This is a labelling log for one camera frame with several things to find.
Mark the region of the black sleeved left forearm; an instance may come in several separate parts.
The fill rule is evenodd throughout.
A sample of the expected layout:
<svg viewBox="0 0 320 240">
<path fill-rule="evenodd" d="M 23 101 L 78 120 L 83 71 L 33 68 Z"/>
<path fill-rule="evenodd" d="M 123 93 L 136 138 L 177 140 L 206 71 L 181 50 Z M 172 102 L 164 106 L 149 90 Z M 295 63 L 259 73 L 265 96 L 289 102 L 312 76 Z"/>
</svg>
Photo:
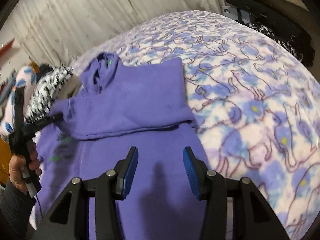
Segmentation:
<svg viewBox="0 0 320 240">
<path fill-rule="evenodd" d="M 1 197 L 1 239 L 25 239 L 35 198 L 24 194 L 8 179 Z"/>
</svg>

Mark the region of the person's left hand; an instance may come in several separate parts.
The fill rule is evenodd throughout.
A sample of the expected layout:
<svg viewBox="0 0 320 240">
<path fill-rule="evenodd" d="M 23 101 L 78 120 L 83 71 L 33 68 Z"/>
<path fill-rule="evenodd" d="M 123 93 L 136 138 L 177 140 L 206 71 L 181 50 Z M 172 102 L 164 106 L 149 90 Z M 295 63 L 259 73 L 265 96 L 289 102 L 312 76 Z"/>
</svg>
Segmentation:
<svg viewBox="0 0 320 240">
<path fill-rule="evenodd" d="M 31 150 L 29 153 L 30 163 L 29 168 L 31 171 L 40 176 L 42 170 L 40 169 L 40 161 L 38 159 L 38 153 L 36 150 L 36 144 L 32 142 Z M 23 180 L 22 169 L 25 166 L 25 157 L 22 155 L 13 155 L 9 163 L 9 180 L 11 183 L 25 195 L 28 194 L 27 186 Z"/>
</svg>

